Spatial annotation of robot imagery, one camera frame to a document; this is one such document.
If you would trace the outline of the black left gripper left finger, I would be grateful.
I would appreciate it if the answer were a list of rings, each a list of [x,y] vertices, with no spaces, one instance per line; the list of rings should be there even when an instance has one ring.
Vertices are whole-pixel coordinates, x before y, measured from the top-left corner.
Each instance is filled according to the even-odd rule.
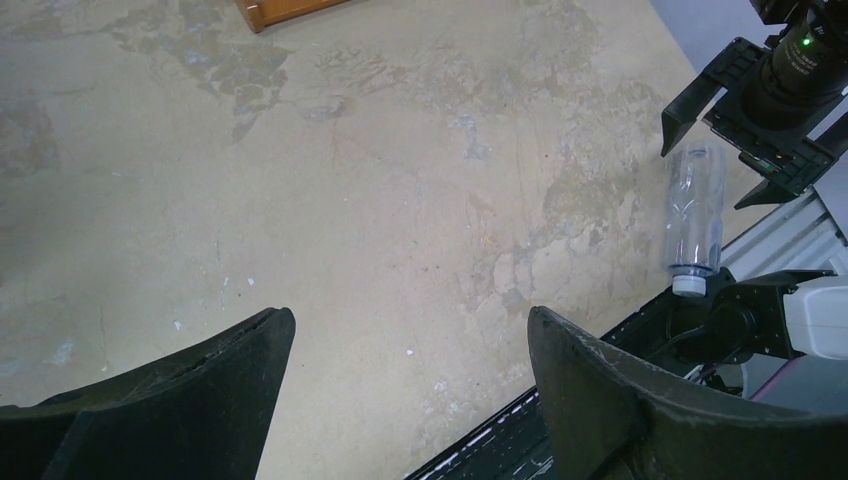
[[[1,410],[5,479],[252,479],[296,332],[268,308],[159,360]]]

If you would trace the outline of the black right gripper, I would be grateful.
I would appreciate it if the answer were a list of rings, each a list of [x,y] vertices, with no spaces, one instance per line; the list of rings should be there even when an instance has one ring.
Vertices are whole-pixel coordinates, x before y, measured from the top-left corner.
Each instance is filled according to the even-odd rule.
[[[718,92],[704,122],[763,177],[734,206],[782,205],[798,198],[847,151],[847,117],[811,133],[847,96],[847,53],[811,36],[769,50],[733,39],[662,111],[665,157]]]

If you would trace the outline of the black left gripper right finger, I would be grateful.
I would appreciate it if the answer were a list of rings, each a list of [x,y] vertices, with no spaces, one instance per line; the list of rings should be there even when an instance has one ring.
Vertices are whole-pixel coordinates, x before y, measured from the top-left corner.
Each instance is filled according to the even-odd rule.
[[[843,416],[696,385],[538,306],[527,340],[562,479],[843,479]]]

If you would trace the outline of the clear bottle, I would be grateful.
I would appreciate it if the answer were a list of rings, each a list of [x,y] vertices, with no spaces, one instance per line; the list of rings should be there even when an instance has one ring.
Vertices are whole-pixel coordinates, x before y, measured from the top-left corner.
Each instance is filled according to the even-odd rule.
[[[720,265],[725,150],[714,141],[692,141],[673,153],[669,167],[664,263],[672,293],[704,297]]]

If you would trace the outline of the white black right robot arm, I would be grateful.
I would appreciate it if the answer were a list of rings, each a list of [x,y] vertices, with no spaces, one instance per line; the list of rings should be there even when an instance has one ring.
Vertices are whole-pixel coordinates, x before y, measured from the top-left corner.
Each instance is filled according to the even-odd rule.
[[[682,301],[657,356],[705,367],[756,354],[792,360],[847,356],[847,279],[783,270],[750,280],[720,271],[721,214],[731,145],[762,178],[741,207],[798,198],[847,149],[847,122],[810,132],[847,94],[847,5],[758,1],[781,30],[764,45],[734,39],[664,109],[662,151],[671,159],[666,259]]]

